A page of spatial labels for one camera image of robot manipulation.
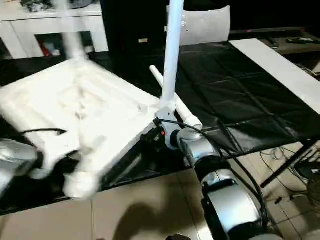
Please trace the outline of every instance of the black mat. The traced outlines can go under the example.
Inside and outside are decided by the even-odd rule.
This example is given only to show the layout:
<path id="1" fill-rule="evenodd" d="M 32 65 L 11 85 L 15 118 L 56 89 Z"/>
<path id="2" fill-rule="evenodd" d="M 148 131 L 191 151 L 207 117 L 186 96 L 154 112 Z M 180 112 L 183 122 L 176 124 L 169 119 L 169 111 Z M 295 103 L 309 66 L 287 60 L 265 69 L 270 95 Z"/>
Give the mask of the black mat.
<path id="1" fill-rule="evenodd" d="M 161 88 L 149 71 L 162 72 L 162 50 L 148 55 L 111 57 L 95 53 L 90 58 L 138 88 L 159 97 Z M 0 61 L 0 85 L 4 86 L 61 63 L 63 57 Z M 234 156 L 318 138 L 320 117 L 229 43 L 184 46 L 179 57 L 176 92 L 199 117 L 204 129 Z M 15 130 L 3 119 L 1 134 Z M 21 177 L 0 199 L 0 214 L 12 213 L 65 200 L 63 173 L 74 161 L 62 160 L 45 180 Z M 188 168 L 179 152 L 147 137 L 136 145 L 104 179 L 101 190 L 154 178 Z"/>

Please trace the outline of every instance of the white pipe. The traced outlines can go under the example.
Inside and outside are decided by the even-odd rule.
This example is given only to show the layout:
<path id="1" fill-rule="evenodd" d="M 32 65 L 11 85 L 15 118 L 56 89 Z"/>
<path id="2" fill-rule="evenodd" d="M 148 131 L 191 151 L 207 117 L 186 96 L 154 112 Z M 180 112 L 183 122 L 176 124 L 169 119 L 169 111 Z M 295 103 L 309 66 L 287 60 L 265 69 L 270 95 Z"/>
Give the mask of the white pipe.
<path id="1" fill-rule="evenodd" d="M 153 76 L 155 79 L 158 81 L 159 85 L 163 87 L 164 85 L 164 77 L 162 74 L 158 71 L 156 66 L 151 65 L 150 66 L 150 71 L 152 72 Z M 201 121 L 192 114 L 192 112 L 189 110 L 189 108 L 185 105 L 185 103 L 181 100 L 181 98 L 178 96 L 178 94 L 174 93 L 174 98 L 176 100 L 175 106 L 176 106 L 176 111 L 182 118 L 183 122 L 185 124 L 191 125 L 199 130 L 202 129 L 203 125 Z"/>
<path id="2" fill-rule="evenodd" d="M 170 106 L 174 103 L 183 10 L 184 0 L 170 0 L 164 61 L 164 84 L 160 103 L 162 106 Z"/>
<path id="3" fill-rule="evenodd" d="M 68 0 L 55 0 L 53 3 L 60 13 L 63 43 L 67 57 L 69 59 L 85 59 L 87 56 L 80 34 L 76 31 L 75 18 L 70 14 Z"/>

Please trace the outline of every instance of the tile floor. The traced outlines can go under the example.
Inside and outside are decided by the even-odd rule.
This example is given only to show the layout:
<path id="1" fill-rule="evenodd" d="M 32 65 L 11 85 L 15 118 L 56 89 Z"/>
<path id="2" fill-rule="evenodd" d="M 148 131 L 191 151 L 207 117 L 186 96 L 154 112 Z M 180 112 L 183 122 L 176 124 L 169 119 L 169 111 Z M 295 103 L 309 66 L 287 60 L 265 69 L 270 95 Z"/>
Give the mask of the tile floor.
<path id="1" fill-rule="evenodd" d="M 298 147 L 297 143 L 286 146 L 293 151 Z M 285 160 L 263 157 L 272 170 Z M 259 184 L 271 174 L 259 153 L 241 157 L 240 161 Z M 230 163 L 244 176 L 234 162 Z M 289 171 L 279 180 L 294 190 L 306 189 Z M 284 238 L 320 239 L 320 220 L 307 198 L 290 201 L 279 180 L 273 181 L 263 193 Z M 279 197 L 283 200 L 275 204 Z M 186 170 L 101 192 L 88 201 L 64 201 L 2 216 L 0 240 L 165 240 L 178 233 L 192 240 L 212 240 L 201 199 L 195 173 Z"/>

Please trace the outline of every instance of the black stand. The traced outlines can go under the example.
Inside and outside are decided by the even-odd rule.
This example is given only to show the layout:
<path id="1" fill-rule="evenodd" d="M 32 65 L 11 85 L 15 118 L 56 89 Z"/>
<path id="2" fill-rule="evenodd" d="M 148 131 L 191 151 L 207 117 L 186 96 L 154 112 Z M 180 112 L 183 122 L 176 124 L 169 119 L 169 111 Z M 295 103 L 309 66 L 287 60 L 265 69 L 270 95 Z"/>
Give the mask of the black stand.
<path id="1" fill-rule="evenodd" d="M 290 159 L 288 159 L 277 171 L 275 171 L 267 180 L 261 184 L 261 188 L 265 188 L 269 183 L 275 180 L 280 174 L 282 174 L 291 164 L 293 164 L 298 158 L 300 158 L 305 152 L 307 152 L 316 142 L 318 138 L 306 140 L 302 142 L 301 147 Z"/>

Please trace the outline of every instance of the black cable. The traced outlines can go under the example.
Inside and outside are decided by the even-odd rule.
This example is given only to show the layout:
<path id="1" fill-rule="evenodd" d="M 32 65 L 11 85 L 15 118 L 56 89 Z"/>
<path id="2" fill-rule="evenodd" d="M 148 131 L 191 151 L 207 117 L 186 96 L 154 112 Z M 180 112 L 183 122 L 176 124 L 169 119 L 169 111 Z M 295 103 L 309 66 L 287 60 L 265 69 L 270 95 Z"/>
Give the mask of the black cable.
<path id="1" fill-rule="evenodd" d="M 23 134 L 35 133 L 35 132 L 58 132 L 58 134 L 61 135 L 61 134 L 66 133 L 67 131 L 60 129 L 60 128 L 38 128 L 38 129 L 31 129 L 31 130 L 22 131 L 17 134 L 9 134 L 9 135 L 0 136 L 0 138 L 21 137 L 21 135 L 23 135 Z"/>
<path id="2" fill-rule="evenodd" d="M 274 171 L 273 171 L 273 169 L 267 164 L 267 162 L 265 161 L 265 159 L 263 158 L 263 156 L 262 156 L 262 152 L 260 152 L 260 158 L 261 158 L 261 160 L 263 161 L 263 163 L 266 165 L 266 167 L 272 172 L 272 173 L 275 173 Z M 304 193 L 305 191 L 295 191 L 295 190 L 292 190 L 292 189 L 290 189 L 289 187 L 287 187 L 278 177 L 276 178 L 278 181 L 279 181 L 279 183 L 285 188 L 285 189 L 287 189 L 288 191 L 290 191 L 290 192 L 292 192 L 292 193 L 294 193 L 294 194 L 301 194 L 301 193 Z"/>
<path id="3" fill-rule="evenodd" d="M 60 128 L 37 128 L 37 129 L 31 129 L 20 132 L 20 134 L 27 134 L 27 133 L 35 133 L 35 132 L 58 132 L 59 135 L 66 133 L 66 130 L 60 129 Z"/>
<path id="4" fill-rule="evenodd" d="M 159 122 L 163 122 L 163 123 L 170 123 L 170 124 L 176 124 L 176 125 L 179 125 L 179 126 L 184 126 L 186 128 L 189 128 L 189 129 L 192 129 L 194 131 L 196 131 L 197 133 L 203 135 L 209 142 L 212 143 L 212 145 L 214 146 L 214 148 L 218 151 L 220 157 L 222 159 L 225 159 L 223 154 L 222 154 L 222 151 L 221 149 L 223 149 L 228 155 L 230 158 L 232 158 L 239 166 L 240 168 L 245 172 L 245 174 L 249 177 L 250 181 L 253 183 L 254 187 L 256 188 L 256 192 L 252 189 L 252 187 L 249 188 L 249 190 L 256 196 L 256 194 L 258 194 L 259 198 L 258 201 L 260 202 L 261 204 L 261 214 L 262 214 L 262 225 L 264 227 L 267 227 L 268 225 L 268 211 L 267 211 L 267 204 L 266 204 L 266 201 L 265 201 L 265 198 L 264 198 L 264 195 L 261 191 L 261 188 L 260 186 L 258 185 L 258 183 L 256 182 L 256 180 L 254 179 L 254 177 L 250 174 L 250 172 L 241 164 L 241 162 L 236 158 L 236 157 L 233 157 L 231 152 L 226 149 L 225 147 L 223 147 L 222 145 L 220 145 L 218 142 L 216 142 L 214 139 L 212 139 L 211 136 L 209 136 L 208 134 L 206 134 L 205 132 L 195 128 L 194 126 L 191 126 L 191 125 L 188 125 L 188 124 L 185 124 L 185 123 L 182 123 L 182 122 L 178 122 L 178 121 L 172 121 L 172 120 L 166 120 L 166 119 L 159 119 L 157 118 L 157 120 Z"/>
<path id="5" fill-rule="evenodd" d="M 217 150 L 217 152 L 219 153 L 220 158 L 225 159 L 225 157 L 224 157 L 224 155 L 223 155 L 220 147 L 218 147 L 217 143 L 216 143 L 215 141 L 212 141 L 211 137 L 210 137 L 208 134 L 206 134 L 204 131 L 201 131 L 201 130 L 197 129 L 197 128 L 194 127 L 194 126 L 185 124 L 185 123 L 183 123 L 183 122 L 171 121 L 171 120 L 159 119 L 159 118 L 157 118 L 157 120 L 160 121 L 160 122 L 163 122 L 163 123 L 169 123 L 169 124 L 176 124 L 176 125 L 179 125 L 179 126 L 184 126 L 184 127 L 186 127 L 186 128 L 192 129 L 192 130 L 196 131 L 197 133 L 203 135 L 206 139 L 208 139 L 208 141 L 209 141 L 210 143 L 212 143 L 212 145 L 214 146 L 214 148 L 215 148 L 215 149 Z"/>

